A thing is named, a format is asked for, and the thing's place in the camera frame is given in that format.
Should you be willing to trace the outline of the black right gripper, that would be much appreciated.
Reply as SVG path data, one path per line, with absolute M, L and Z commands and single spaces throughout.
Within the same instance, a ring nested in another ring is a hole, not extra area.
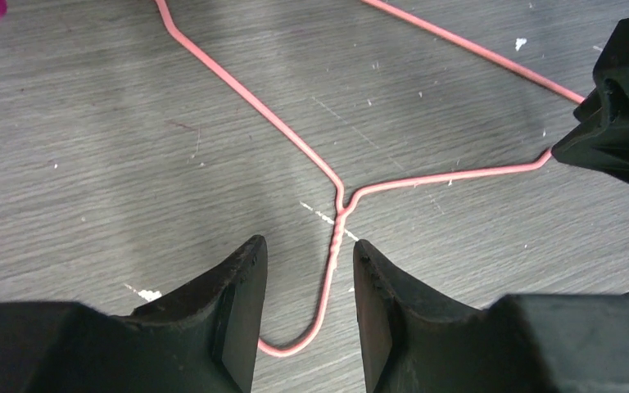
M 629 18 L 614 28 L 592 77 L 595 90 L 573 111 L 578 125 L 551 153 L 561 164 L 629 184 Z

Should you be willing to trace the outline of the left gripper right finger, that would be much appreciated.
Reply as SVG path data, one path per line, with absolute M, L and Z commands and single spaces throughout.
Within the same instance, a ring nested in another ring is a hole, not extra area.
M 494 392 L 500 379 L 483 312 L 433 289 L 367 240 L 353 251 L 368 392 Z

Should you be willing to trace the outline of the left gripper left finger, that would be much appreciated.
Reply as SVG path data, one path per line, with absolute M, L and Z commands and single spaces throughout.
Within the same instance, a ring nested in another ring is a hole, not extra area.
M 225 260 L 130 315 L 159 361 L 154 392 L 249 392 L 268 276 L 254 235 Z

